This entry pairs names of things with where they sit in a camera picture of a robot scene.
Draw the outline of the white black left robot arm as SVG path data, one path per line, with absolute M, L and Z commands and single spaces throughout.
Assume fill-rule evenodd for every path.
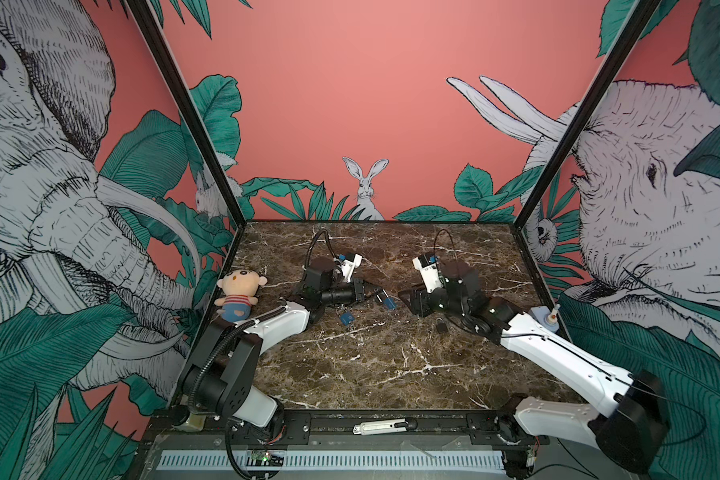
M 261 354 L 306 331 L 329 307 L 362 303 L 382 288 L 354 275 L 359 254 L 311 260 L 294 293 L 277 308 L 246 319 L 214 319 L 204 330 L 179 376 L 177 392 L 194 415 L 234 419 L 274 431 L 282 408 L 253 386 Z

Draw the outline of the black padlock front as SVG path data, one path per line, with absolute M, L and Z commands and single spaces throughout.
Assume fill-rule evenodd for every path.
M 447 325 L 444 322 L 438 321 L 436 323 L 436 331 L 440 335 L 446 335 L 449 333 L 449 328 L 447 327 Z

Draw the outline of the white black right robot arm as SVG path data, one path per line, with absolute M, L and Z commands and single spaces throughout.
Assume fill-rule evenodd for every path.
M 631 473 L 649 471 L 670 430 L 666 391 L 656 375 L 632 373 L 602 360 L 512 302 L 487 296 L 477 271 L 462 261 L 441 263 L 435 254 L 425 253 L 412 263 L 422 281 L 399 296 L 413 314 L 441 314 L 455 321 L 532 361 L 584 400 L 571 404 L 522 398 L 510 409 L 510 428 L 597 448 Z

